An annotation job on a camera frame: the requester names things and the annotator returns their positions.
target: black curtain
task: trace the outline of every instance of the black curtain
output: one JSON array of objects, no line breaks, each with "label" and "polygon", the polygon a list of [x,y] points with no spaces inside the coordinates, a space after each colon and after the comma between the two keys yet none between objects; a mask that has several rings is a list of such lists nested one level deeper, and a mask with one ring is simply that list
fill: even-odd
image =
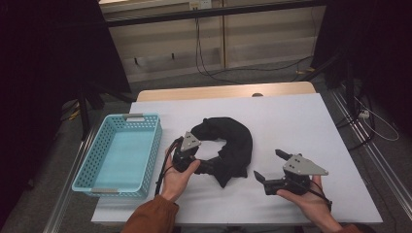
[{"label": "black curtain", "polygon": [[312,67],[332,56],[328,87],[347,78],[346,62],[354,64],[356,79],[391,114],[400,130],[412,135],[412,10],[402,1],[340,0],[326,6]]},{"label": "black curtain", "polygon": [[0,0],[0,77],[1,227],[47,158],[79,83],[130,88],[96,0]]}]

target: sleeve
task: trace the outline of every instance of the sleeve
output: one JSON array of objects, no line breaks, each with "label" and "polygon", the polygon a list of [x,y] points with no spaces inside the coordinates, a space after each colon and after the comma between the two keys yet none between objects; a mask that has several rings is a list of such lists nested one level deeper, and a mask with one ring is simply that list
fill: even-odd
[{"label": "sleeve", "polygon": [[136,209],[124,225],[121,233],[172,232],[179,206],[157,195]]},{"label": "sleeve", "polygon": [[354,224],[350,224],[345,226],[342,230],[338,231],[337,233],[361,233],[361,231]]}]

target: light blue plastic basket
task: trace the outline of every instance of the light blue plastic basket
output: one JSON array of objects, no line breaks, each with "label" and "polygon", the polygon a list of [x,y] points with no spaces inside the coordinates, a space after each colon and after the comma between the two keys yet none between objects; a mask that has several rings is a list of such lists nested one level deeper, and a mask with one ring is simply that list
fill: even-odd
[{"label": "light blue plastic basket", "polygon": [[90,196],[146,198],[161,132],[157,114],[106,116],[72,189]]}]

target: human hand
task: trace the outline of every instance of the human hand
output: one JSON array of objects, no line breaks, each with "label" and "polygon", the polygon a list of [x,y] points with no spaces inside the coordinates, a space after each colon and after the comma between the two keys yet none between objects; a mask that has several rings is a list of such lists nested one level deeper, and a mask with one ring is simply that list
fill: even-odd
[{"label": "human hand", "polygon": [[[310,188],[316,192],[322,193],[321,176],[313,176]],[[331,215],[326,201],[311,192],[299,196],[287,190],[280,189],[277,195],[294,202],[300,208],[303,214],[315,223],[324,233],[336,232],[342,229],[342,226]]]},{"label": "human hand", "polygon": [[175,202],[185,191],[189,178],[199,167],[200,161],[194,160],[185,172],[180,173],[173,167],[171,157],[172,155],[169,155],[166,160],[166,174],[164,174],[163,190],[160,195],[166,200]]}]

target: floor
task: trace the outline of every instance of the floor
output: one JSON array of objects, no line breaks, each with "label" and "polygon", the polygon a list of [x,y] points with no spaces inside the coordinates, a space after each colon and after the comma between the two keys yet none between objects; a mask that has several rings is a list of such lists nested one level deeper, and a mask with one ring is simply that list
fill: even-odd
[{"label": "floor", "polygon": [[[308,67],[308,62],[309,61],[303,61],[299,63],[298,66],[300,69]],[[278,67],[286,67],[289,64],[290,62],[281,62],[254,66],[252,68],[276,69]],[[218,76],[218,79],[225,80],[225,82],[194,74],[157,80],[156,82],[132,83],[131,87],[133,89],[133,95],[137,96],[142,89],[233,83],[289,82],[296,78],[296,69],[299,68],[291,66],[281,71],[272,70],[270,72],[262,72],[258,70],[248,70],[226,72]],[[336,92],[337,90],[327,89],[323,77],[316,78],[312,83],[317,89],[317,92],[321,93],[329,113],[336,124],[345,124],[345,121],[342,121],[344,115],[339,109],[338,103],[336,103],[336,100],[333,98],[333,91]],[[128,112],[129,104],[119,102],[111,96],[103,96],[103,98],[106,102],[106,107],[103,110],[105,114]],[[412,167],[412,158],[410,156],[410,154],[412,154],[412,138],[397,130],[399,137],[394,141],[393,139],[396,138],[396,134],[390,126],[394,129],[396,129],[396,127],[391,121],[391,115],[386,113],[386,111],[379,106],[379,103],[375,103],[373,98],[372,103],[373,113],[388,123],[376,117],[376,131],[387,139],[375,135],[370,144],[350,151],[350,155],[358,167],[360,175],[364,179],[365,185],[384,220],[382,224],[372,225],[372,227],[376,232],[412,232],[411,216],[405,212],[407,207],[399,203],[395,192],[393,192],[391,186],[388,185],[388,183],[391,184],[394,183],[394,181],[387,181],[382,176],[381,169],[376,166],[373,156],[370,155],[370,151],[367,149],[367,147],[371,145],[376,146],[394,171],[398,180],[403,184],[404,189],[410,190],[412,187],[412,174],[410,173],[410,168]],[[96,120],[100,118],[101,112],[90,109],[89,113],[91,116],[95,116]],[[339,133],[348,149],[360,143],[351,125],[339,128]],[[70,172],[75,155],[82,143],[80,140],[81,137],[82,123],[78,117],[73,120],[62,121],[48,160],[38,175],[33,179],[34,188],[22,194],[18,204],[4,225],[1,231],[2,233],[44,232],[45,227],[48,227],[49,217],[52,214],[56,201],[60,197],[62,187]],[[121,230],[121,227],[104,227],[89,221],[96,200],[89,201],[89,199],[85,199],[82,195],[78,194],[71,195],[70,199],[71,202],[76,203],[76,205],[71,205],[67,208],[62,224],[57,227],[58,232],[116,232]]]}]

